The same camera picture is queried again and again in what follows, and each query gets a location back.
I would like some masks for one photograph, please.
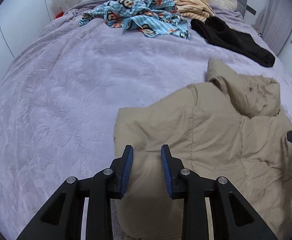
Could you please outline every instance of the blue patterned fabric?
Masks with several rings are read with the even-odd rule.
[[[148,37],[171,34],[190,38],[187,21],[177,12],[173,0],[118,0],[85,12],[79,25],[103,17],[111,28],[140,30]]]

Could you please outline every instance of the lavender blanket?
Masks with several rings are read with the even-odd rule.
[[[189,41],[172,35],[147,38],[138,31],[109,28],[102,19],[79,27],[83,12],[105,1],[77,6],[50,23],[2,80],[0,230],[7,240],[17,238],[68,176],[83,179],[110,166],[120,107],[148,106],[205,81],[211,57],[238,73],[275,78],[292,121],[292,79],[278,58],[273,68],[261,67],[207,44],[190,25]],[[213,9],[269,49],[239,15]],[[122,239],[116,221],[114,234]]]

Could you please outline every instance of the white wardrobe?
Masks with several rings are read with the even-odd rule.
[[[0,84],[12,61],[55,15],[51,0],[3,1],[0,5]]]

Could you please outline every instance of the textured blanket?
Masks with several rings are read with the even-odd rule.
[[[109,27],[139,30],[148,37],[171,34],[189,39],[187,21],[177,13],[173,0],[118,0],[84,13],[79,25],[103,17]]]
[[[292,79],[276,59],[260,66],[212,46],[195,31],[190,40],[148,38],[109,28],[103,19],[79,27],[84,12],[108,0],[76,6],[51,22],[12,63],[0,86],[0,231],[14,240],[68,176],[84,179],[115,158],[119,108],[149,106],[190,83],[204,82],[217,57],[241,74],[273,77],[292,121]],[[257,33],[234,12],[211,5],[236,30]],[[115,239],[121,239],[117,224]]]

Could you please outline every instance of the curtain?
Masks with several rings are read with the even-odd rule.
[[[256,18],[255,27],[278,55],[292,30],[292,0],[268,0],[265,10]]]

